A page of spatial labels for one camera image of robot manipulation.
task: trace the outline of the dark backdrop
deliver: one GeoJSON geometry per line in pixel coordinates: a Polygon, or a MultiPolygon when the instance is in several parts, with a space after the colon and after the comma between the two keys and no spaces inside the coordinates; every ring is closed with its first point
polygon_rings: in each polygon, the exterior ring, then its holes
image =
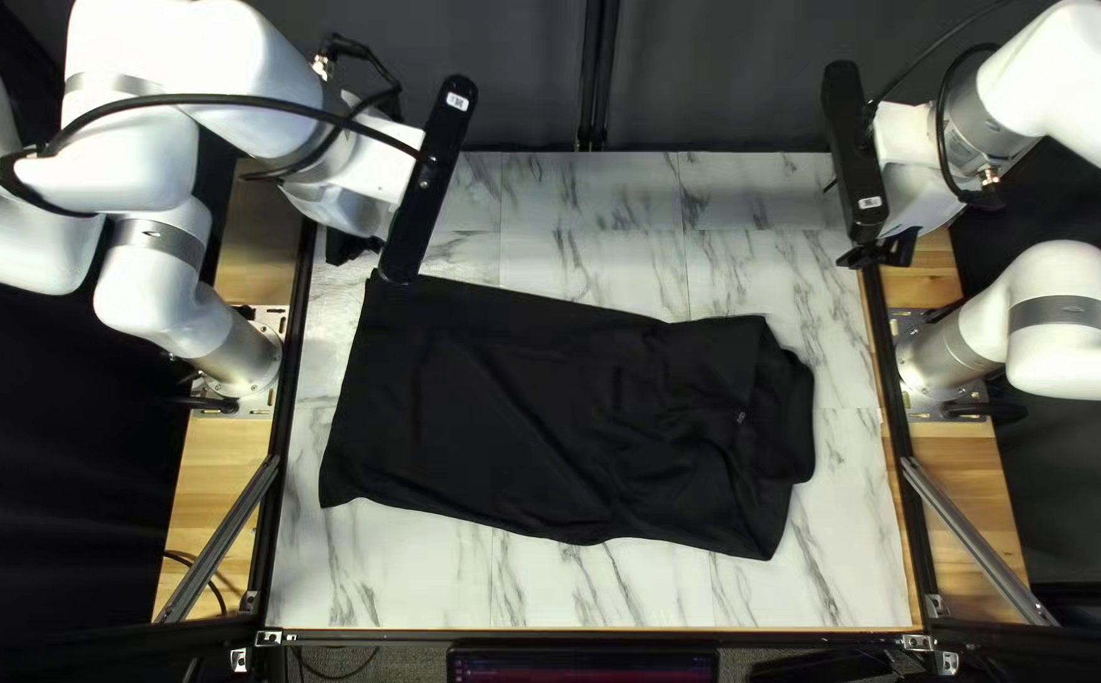
{"type": "MultiPolygon", "coordinates": [[[[6,0],[58,62],[73,0],[6,0]]],[[[371,45],[425,120],[440,79],[479,84],[470,148],[567,148],[578,122],[586,0],[248,0],[303,53],[327,32],[371,45]]],[[[855,59],[868,88],[989,0],[625,0],[611,148],[824,149],[819,78],[855,59]]],[[[1014,0],[935,54],[896,101],[933,99],[964,47],[1005,40],[1051,0],[1014,0]]],[[[348,72],[359,91],[378,84],[348,72]]]]}
{"type": "Polygon", "coordinates": [[[152,617],[187,415],[91,284],[0,284],[0,637],[152,617]]]}

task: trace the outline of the black cloth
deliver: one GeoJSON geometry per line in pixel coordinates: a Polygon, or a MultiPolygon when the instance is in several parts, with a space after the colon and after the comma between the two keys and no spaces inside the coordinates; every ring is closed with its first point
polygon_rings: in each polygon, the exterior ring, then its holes
{"type": "Polygon", "coordinates": [[[811,401],[811,370],[760,316],[671,325],[374,273],[319,501],[768,559],[815,465],[811,401]]]}

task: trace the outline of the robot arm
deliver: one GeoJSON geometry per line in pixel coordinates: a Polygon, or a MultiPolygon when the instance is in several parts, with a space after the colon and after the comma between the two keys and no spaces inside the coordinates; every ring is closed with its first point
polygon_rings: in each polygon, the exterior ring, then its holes
{"type": "MultiPolygon", "coordinates": [[[[163,94],[324,105],[309,64],[244,2],[78,0],[62,122],[110,101],[163,94]]],[[[419,129],[372,109],[353,121],[408,148],[424,141],[419,129]]],[[[22,187],[12,194],[0,182],[0,282],[72,292],[86,278],[109,217],[115,232],[95,291],[96,315],[203,369],[221,395],[237,398],[268,389],[280,348],[199,281],[210,217],[190,195],[197,124],[269,167],[323,149],[282,192],[318,223],[360,236],[383,225],[414,167],[411,155],[388,144],[276,110],[220,104],[124,110],[80,129],[55,154],[12,163],[22,187]]],[[[0,159],[21,149],[13,131],[0,83],[0,159]]]]}
{"type": "MultiPolygon", "coordinates": [[[[934,111],[891,105],[876,149],[891,229],[945,224],[962,206],[937,180],[934,111]]],[[[1101,2],[1064,0],[957,87],[946,112],[952,171],[996,178],[1050,134],[1101,169],[1101,2]]],[[[1101,400],[1101,251],[1079,241],[1027,249],[984,292],[897,349],[901,380],[933,400],[1004,367],[1038,395],[1101,400]]]]}
{"type": "Polygon", "coordinates": [[[1101,251],[1069,240],[1031,247],[896,357],[905,386],[937,401],[1001,367],[1032,394],[1101,400],[1101,251]]]}
{"type": "MultiPolygon", "coordinates": [[[[933,105],[884,101],[873,124],[891,215],[880,237],[929,232],[963,209],[938,172],[933,105]]],[[[1101,2],[1064,0],[953,85],[944,112],[957,185],[996,183],[1050,134],[1101,167],[1101,2]]]]}

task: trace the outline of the white marble table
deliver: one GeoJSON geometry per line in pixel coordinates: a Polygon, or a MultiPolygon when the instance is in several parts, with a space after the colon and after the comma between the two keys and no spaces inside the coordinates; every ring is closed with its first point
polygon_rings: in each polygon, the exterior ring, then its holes
{"type": "Polygon", "coordinates": [[[770,562],[577,548],[357,500],[318,464],[375,258],[319,236],[269,603],[285,629],[896,629],[911,624],[857,275],[827,154],[467,154],[423,271],[685,321],[764,314],[816,375],[816,473],[770,562]]]}

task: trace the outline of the black cable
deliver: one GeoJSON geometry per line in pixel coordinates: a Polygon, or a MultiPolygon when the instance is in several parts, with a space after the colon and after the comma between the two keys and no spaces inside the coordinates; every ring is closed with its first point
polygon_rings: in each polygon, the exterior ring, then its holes
{"type": "MultiPolygon", "coordinates": [[[[170,559],[171,561],[175,561],[182,565],[185,565],[188,568],[193,568],[193,561],[185,557],[184,555],[176,553],[175,551],[163,551],[163,556],[170,559]]],[[[218,598],[218,604],[221,605],[221,616],[226,616],[227,614],[229,614],[226,610],[226,600],[224,597],[221,597],[221,590],[218,590],[218,587],[214,586],[211,578],[209,579],[209,589],[212,590],[212,596],[218,598]]]]}
{"type": "Polygon", "coordinates": [[[951,165],[946,161],[946,96],[947,91],[951,88],[951,80],[955,73],[963,63],[971,58],[973,54],[977,53],[992,53],[1000,48],[995,42],[981,42],[980,44],[972,45],[959,53],[959,56],[951,62],[951,66],[946,68],[946,73],[942,74],[942,82],[937,86],[937,99],[934,101],[934,134],[937,138],[937,169],[942,174],[942,181],[946,182],[946,187],[955,194],[955,197],[960,202],[963,202],[968,206],[979,207],[979,208],[999,208],[991,207],[980,202],[984,197],[983,193],[972,193],[971,191],[963,189],[955,184],[955,176],[951,175],[951,165]]]}
{"type": "Polygon", "coordinates": [[[419,151],[412,148],[406,142],[391,138],[391,135],[373,130],[367,126],[360,124],[360,122],[353,121],[347,117],[340,115],[334,115],[331,112],[325,112],[323,109],[316,109],[315,107],[306,107],[305,105],[298,105],[296,101],[287,100],[276,100],[273,97],[254,97],[254,95],[208,95],[208,94],[177,94],[177,95],[143,95],[141,97],[130,97],[127,100],[109,101],[107,105],[100,105],[94,109],[88,110],[79,116],[77,116],[73,121],[69,121],[65,128],[62,128],[57,134],[50,140],[41,152],[41,156],[53,156],[56,155],[66,144],[75,133],[80,131],[87,126],[91,124],[96,120],[102,117],[108,117],[112,115],[118,115],[120,112],[128,112],[131,109],[141,109],[146,107],[175,107],[175,106],[197,106],[197,105],[212,105],[212,106],[231,106],[231,107],[254,107],[258,109],[271,109],[275,112],[285,112],[286,115],[295,115],[299,117],[306,117],[308,119],[315,119],[320,121],[329,122],[333,126],[338,126],[342,129],[363,134],[366,138],[372,138],[378,142],[383,144],[389,144],[391,148],[397,149],[400,152],[407,155],[419,158],[419,151]]]}
{"type": "Polygon", "coordinates": [[[183,386],[184,383],[192,383],[193,381],[200,379],[201,377],[205,377],[205,373],[200,372],[200,370],[198,369],[194,369],[192,372],[185,375],[184,377],[181,377],[178,380],[175,380],[175,383],[178,383],[178,386],[183,386]]]}
{"type": "Polygon", "coordinates": [[[938,47],[941,47],[944,42],[947,42],[955,34],[959,33],[960,31],[968,28],[972,23],[975,23],[990,12],[998,10],[999,8],[1004,8],[1005,6],[1009,6],[1012,1],[1013,0],[1000,0],[998,2],[994,2],[992,6],[984,7],[975,12],[972,12],[970,15],[968,15],[967,19],[951,26],[949,31],[940,35],[935,42],[930,42],[929,47],[926,47],[925,50],[923,50],[922,54],[917,54],[915,57],[913,57],[913,61],[908,62],[906,67],[901,69],[900,73],[897,73],[892,78],[892,80],[887,82],[887,85],[883,86],[883,89],[880,90],[875,97],[871,97],[871,100],[866,101],[865,110],[870,113],[870,118],[872,120],[874,119],[874,111],[876,110],[876,108],[879,108],[879,102],[883,101],[887,95],[891,95],[892,90],[894,90],[896,86],[900,86],[900,83],[905,80],[906,76],[909,73],[912,73],[913,69],[916,69],[917,66],[920,65],[926,57],[929,57],[929,55],[934,54],[934,52],[938,47]]]}
{"type": "Polygon", "coordinates": [[[36,148],[25,148],[20,149],[19,152],[11,152],[10,154],[3,154],[0,156],[0,185],[8,191],[13,197],[31,204],[37,209],[43,209],[50,214],[57,214],[61,216],[75,217],[76,219],[88,219],[94,217],[95,214],[87,214],[84,212],[72,212],[70,209],[62,209],[53,204],[45,200],[44,197],[35,189],[26,186],[22,180],[20,180],[19,174],[14,173],[14,162],[25,159],[36,152],[36,148]]]}
{"type": "Polygon", "coordinates": [[[239,411],[239,399],[209,399],[207,395],[171,395],[166,399],[177,406],[194,411],[221,411],[235,414],[239,411]]]}
{"type": "Polygon", "coordinates": [[[187,662],[187,670],[184,672],[184,683],[195,683],[200,680],[200,664],[205,663],[200,658],[193,658],[187,662]]]}
{"type": "MultiPolygon", "coordinates": [[[[400,93],[402,93],[401,87],[388,87],[384,90],[374,93],[373,95],[366,97],[364,100],[358,101],[356,106],[349,109],[347,115],[344,117],[346,119],[356,120],[356,117],[359,116],[364,109],[375,106],[379,101],[389,100],[391,97],[396,99],[400,93]]],[[[335,139],[338,138],[341,132],[344,132],[342,128],[335,127],[327,133],[327,138],[324,138],[324,141],[318,143],[317,148],[314,148],[308,154],[303,155],[299,160],[283,166],[263,170],[262,172],[244,173],[239,175],[239,180],[282,180],[285,178],[285,176],[293,175],[299,170],[320,160],[321,156],[327,153],[327,149],[330,149],[335,139]]]]}
{"type": "Polygon", "coordinates": [[[389,83],[391,88],[394,90],[393,109],[391,112],[386,113],[395,122],[403,122],[402,102],[397,97],[399,94],[402,93],[402,83],[395,78],[394,75],[390,73],[390,69],[381,63],[381,59],[373,54],[373,50],[370,50],[368,45],[360,41],[344,37],[338,33],[331,33],[324,39],[318,52],[319,54],[326,54],[327,58],[333,63],[337,62],[341,56],[349,56],[368,62],[373,67],[373,71],[378,72],[378,75],[381,76],[381,80],[389,83]]]}
{"type": "MultiPolygon", "coordinates": [[[[353,675],[357,675],[358,673],[364,671],[364,668],[369,666],[369,662],[372,662],[373,658],[378,657],[378,651],[380,651],[380,650],[381,650],[380,647],[373,648],[373,651],[369,653],[369,657],[364,658],[364,662],[362,662],[358,668],[356,668],[352,671],[349,671],[347,673],[338,673],[337,675],[330,675],[330,673],[323,673],[321,671],[318,671],[317,669],[315,669],[312,665],[309,665],[308,663],[306,663],[305,658],[301,657],[301,648],[293,648],[293,654],[296,655],[296,658],[298,658],[298,663],[299,663],[298,671],[299,672],[308,671],[309,673],[314,673],[314,675],[318,675],[319,677],[324,677],[327,681],[347,681],[349,677],[351,677],[353,675]]],[[[303,676],[303,681],[305,681],[305,673],[303,673],[302,676],[303,676]]]]}
{"type": "Polygon", "coordinates": [[[951,302],[945,306],[938,306],[937,308],[930,308],[926,311],[925,313],[922,314],[922,318],[928,325],[935,325],[937,321],[940,321],[946,316],[951,315],[955,311],[959,310],[960,306],[963,306],[967,303],[968,303],[968,297],[961,296],[955,302],[951,302]]]}

